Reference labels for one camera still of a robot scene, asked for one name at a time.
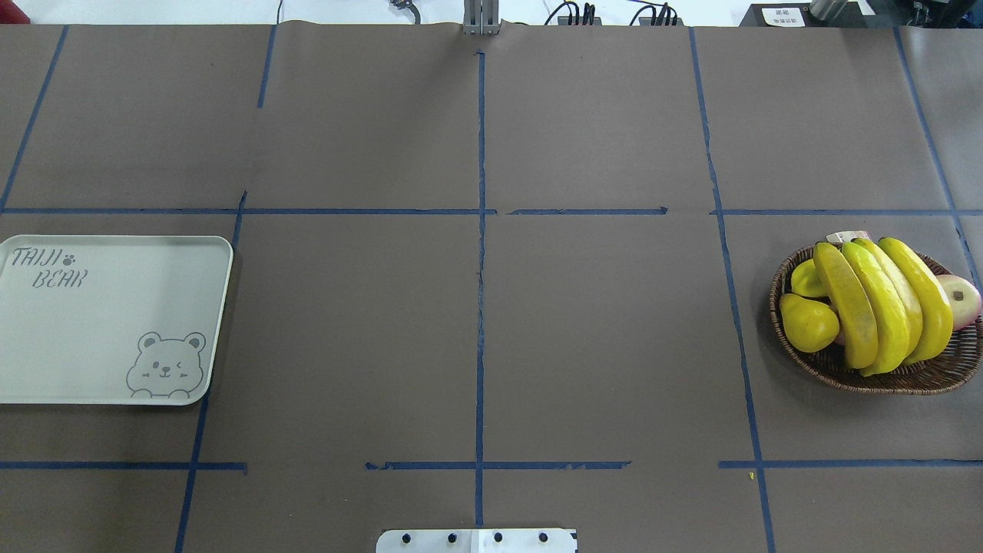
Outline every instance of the bear drawing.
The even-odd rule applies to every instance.
[[[202,383],[202,333],[191,333],[184,339],[163,339],[158,333],[146,333],[137,347],[140,355],[126,375],[132,398],[187,399]]]

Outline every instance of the apple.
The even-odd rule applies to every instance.
[[[961,276],[938,275],[936,279],[942,285],[953,306],[953,331],[968,327],[983,312],[983,299],[973,283]]]

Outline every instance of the wicker basket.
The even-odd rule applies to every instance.
[[[935,260],[918,254],[936,275],[950,272]],[[927,361],[896,368],[886,374],[864,378],[856,370],[846,367],[843,362],[843,347],[835,343],[816,353],[803,353],[788,342],[781,327],[779,298],[791,291],[792,271],[812,258],[812,246],[802,248],[781,264],[772,280],[768,296],[768,309],[775,327],[775,334],[788,355],[800,367],[819,380],[841,390],[862,394],[913,394],[931,396],[950,392],[962,386],[976,374],[980,360],[983,359],[983,320],[953,333],[946,350]]]

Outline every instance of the white tray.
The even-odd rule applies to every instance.
[[[224,238],[23,234],[0,262],[0,402],[204,395],[232,269]]]

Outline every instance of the white background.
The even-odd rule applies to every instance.
[[[860,9],[872,14],[865,0]],[[37,24],[271,24],[279,0],[15,0]],[[560,0],[499,0],[503,19],[542,25]],[[461,23],[463,0],[415,0],[423,23]],[[628,0],[596,2],[605,25],[627,25],[642,6]],[[686,25],[733,27],[750,5],[748,0],[674,0]],[[283,20],[326,24],[409,24],[409,11],[388,0],[284,0]]]

